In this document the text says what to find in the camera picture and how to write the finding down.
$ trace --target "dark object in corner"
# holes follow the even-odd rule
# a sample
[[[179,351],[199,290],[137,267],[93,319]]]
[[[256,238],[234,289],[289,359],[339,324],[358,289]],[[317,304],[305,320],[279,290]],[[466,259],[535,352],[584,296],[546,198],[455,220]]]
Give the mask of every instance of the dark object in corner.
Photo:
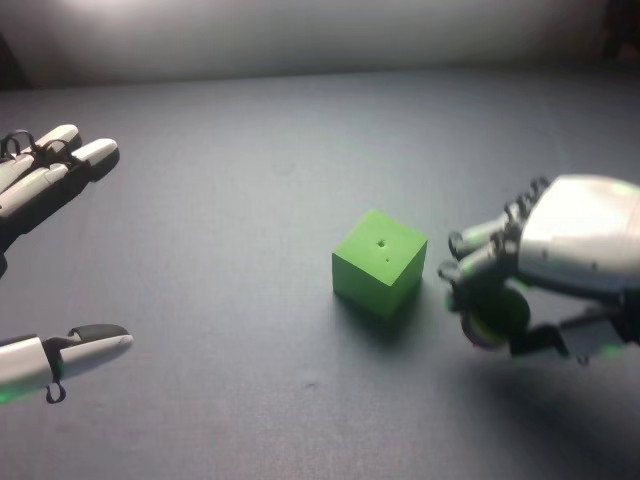
[[[0,90],[32,88],[2,34],[0,34],[0,72],[2,72]]]
[[[604,26],[608,35],[602,58],[615,60],[627,44],[640,53],[640,0],[609,0]]]

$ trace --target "background wall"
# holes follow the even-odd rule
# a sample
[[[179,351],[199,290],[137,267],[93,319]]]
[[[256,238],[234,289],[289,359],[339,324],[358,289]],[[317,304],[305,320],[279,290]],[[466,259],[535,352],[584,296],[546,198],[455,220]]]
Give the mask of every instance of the background wall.
[[[34,86],[584,58],[604,0],[3,0]]]

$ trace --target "gray table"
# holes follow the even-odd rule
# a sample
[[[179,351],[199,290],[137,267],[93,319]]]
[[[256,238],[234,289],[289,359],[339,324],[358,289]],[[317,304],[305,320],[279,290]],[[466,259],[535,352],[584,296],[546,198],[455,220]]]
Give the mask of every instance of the gray table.
[[[594,71],[324,76],[0,95],[0,131],[112,137],[103,181],[7,253],[3,336],[119,323],[134,349],[0,409],[14,479],[640,476],[640,357],[520,371],[443,311],[446,234],[534,175],[640,182],[640,82]],[[431,239],[394,335],[331,290],[379,208]],[[540,321],[577,305],[532,292]]]

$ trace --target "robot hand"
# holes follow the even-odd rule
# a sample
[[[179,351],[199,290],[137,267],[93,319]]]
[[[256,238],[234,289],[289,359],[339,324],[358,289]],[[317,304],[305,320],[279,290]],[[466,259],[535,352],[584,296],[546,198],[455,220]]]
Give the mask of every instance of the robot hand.
[[[441,278],[450,310],[487,350],[549,360],[612,352],[640,338],[640,188],[595,176],[534,180],[495,221],[453,233]],[[511,279],[596,300],[596,309],[558,325],[529,329],[524,297]]]
[[[28,146],[21,149],[21,137]],[[110,139],[84,147],[73,125],[61,125],[39,140],[17,130],[0,140],[0,276],[7,263],[4,252],[75,198],[90,183],[105,176],[119,160]],[[0,404],[47,389],[47,401],[66,397],[60,381],[125,352],[133,337],[117,325],[74,328],[67,337],[41,341],[35,335],[0,340]],[[49,385],[59,387],[54,399]]]

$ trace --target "cube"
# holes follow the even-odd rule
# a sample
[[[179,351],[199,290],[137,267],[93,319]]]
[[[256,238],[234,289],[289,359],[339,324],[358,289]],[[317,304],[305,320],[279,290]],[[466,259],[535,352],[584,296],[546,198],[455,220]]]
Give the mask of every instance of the cube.
[[[367,213],[333,252],[333,290],[389,318],[422,278],[427,237],[382,213]]]

